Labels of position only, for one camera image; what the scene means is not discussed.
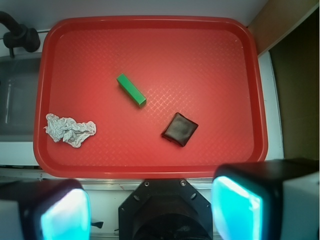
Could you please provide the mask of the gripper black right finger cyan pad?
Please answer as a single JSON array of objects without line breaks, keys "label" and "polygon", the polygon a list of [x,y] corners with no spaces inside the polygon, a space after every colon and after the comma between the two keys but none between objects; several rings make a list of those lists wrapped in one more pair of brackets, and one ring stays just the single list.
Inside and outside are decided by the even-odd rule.
[{"label": "gripper black right finger cyan pad", "polygon": [[219,166],[213,222],[224,240],[317,240],[320,163],[293,158]]}]

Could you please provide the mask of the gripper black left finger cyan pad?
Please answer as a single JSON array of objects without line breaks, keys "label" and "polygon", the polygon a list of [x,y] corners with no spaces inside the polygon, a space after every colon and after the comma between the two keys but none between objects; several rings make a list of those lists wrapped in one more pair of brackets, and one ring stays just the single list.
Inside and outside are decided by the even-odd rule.
[{"label": "gripper black left finger cyan pad", "polygon": [[78,180],[1,183],[2,240],[88,240],[90,231],[90,199]]}]

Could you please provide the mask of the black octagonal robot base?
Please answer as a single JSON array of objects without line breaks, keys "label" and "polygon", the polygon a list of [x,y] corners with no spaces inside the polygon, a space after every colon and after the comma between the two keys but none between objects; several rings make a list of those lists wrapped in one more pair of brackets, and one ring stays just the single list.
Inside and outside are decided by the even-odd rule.
[{"label": "black octagonal robot base", "polygon": [[186,179],[146,179],[118,207],[121,240],[211,240],[211,203]]}]

